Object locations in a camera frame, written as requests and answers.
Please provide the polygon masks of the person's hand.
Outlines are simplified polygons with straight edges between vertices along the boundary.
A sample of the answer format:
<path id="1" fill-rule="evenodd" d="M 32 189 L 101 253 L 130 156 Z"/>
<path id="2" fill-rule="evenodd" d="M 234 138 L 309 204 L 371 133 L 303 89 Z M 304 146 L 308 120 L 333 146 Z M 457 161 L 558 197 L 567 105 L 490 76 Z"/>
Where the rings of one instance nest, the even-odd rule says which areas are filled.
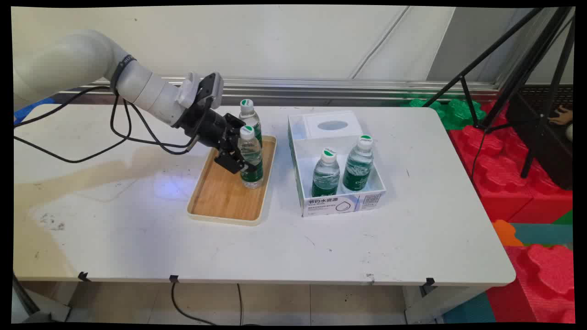
<path id="1" fill-rule="evenodd" d="M 573 110 L 567 109 L 566 107 L 563 107 L 562 105 L 560 105 L 555 110 L 555 115 L 552 117 L 549 117 L 548 121 L 552 125 L 565 126 L 573 121 L 573 117 L 574 117 Z"/>

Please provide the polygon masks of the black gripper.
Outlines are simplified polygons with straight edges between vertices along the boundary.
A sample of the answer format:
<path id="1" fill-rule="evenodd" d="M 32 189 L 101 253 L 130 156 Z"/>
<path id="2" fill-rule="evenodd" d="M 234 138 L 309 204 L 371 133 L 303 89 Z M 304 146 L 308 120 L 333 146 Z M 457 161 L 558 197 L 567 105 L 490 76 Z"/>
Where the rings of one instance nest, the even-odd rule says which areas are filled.
<path id="1" fill-rule="evenodd" d="M 228 143 L 229 137 L 239 138 L 241 128 L 247 123 L 231 114 L 220 115 L 211 108 L 211 103 L 209 100 L 202 105 L 195 102 L 173 125 L 189 137 L 186 150 L 190 151 L 199 143 L 217 149 L 214 162 L 232 174 L 256 172 L 258 165 L 246 161 L 236 144 Z"/>

